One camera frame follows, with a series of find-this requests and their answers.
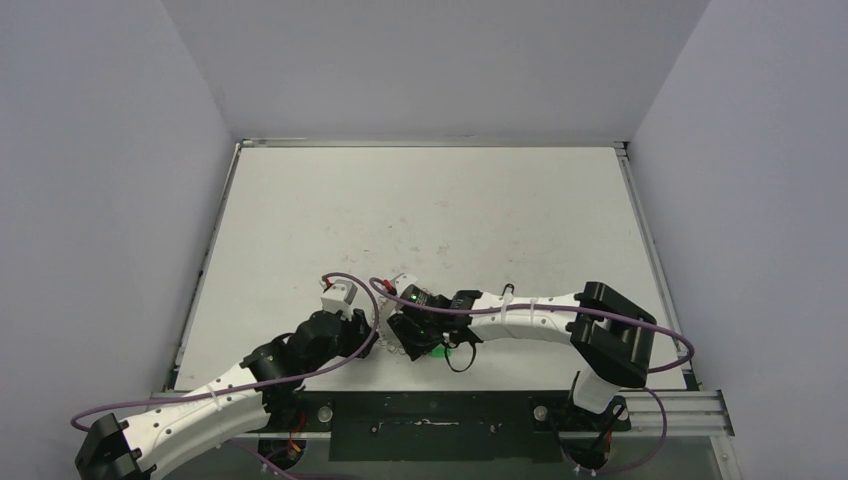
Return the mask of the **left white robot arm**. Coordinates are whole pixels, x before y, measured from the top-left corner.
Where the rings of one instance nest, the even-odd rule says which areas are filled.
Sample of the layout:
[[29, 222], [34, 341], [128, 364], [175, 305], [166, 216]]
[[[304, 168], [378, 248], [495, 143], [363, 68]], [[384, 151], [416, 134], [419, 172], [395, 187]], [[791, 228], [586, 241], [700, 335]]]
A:
[[243, 433], [286, 430], [297, 420], [303, 381], [366, 357], [376, 339], [361, 309], [316, 311], [187, 395], [124, 419], [100, 417], [86, 432], [75, 468], [83, 479], [161, 479]]

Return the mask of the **green key tag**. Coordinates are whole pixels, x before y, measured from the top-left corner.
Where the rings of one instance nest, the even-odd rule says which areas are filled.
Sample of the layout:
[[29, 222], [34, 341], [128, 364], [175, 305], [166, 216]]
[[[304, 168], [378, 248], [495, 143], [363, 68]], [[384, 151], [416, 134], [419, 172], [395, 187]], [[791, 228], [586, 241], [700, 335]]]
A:
[[451, 348], [445, 346], [437, 346], [430, 353], [430, 357], [449, 359], [451, 356]]

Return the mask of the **metal disc with keyrings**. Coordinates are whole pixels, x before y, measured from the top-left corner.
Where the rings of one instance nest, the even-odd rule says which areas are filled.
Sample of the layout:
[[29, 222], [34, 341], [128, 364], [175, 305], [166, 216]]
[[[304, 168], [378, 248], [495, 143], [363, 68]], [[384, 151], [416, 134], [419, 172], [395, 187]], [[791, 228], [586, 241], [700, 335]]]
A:
[[406, 356], [405, 347], [398, 337], [386, 325], [380, 324], [376, 327], [376, 341], [374, 348], [380, 348], [392, 355]]

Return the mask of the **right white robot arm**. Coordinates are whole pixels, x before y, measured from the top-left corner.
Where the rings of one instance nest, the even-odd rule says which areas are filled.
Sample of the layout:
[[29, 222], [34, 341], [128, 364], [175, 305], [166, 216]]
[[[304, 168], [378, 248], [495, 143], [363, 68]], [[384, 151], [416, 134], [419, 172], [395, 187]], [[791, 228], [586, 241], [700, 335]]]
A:
[[656, 319], [602, 282], [557, 297], [517, 297], [511, 284], [498, 294], [459, 290], [446, 297], [407, 275], [380, 285], [394, 303], [386, 323], [412, 360], [438, 346], [506, 339], [573, 347], [586, 363], [565, 402], [567, 419], [577, 428], [600, 421], [619, 390], [647, 383]]

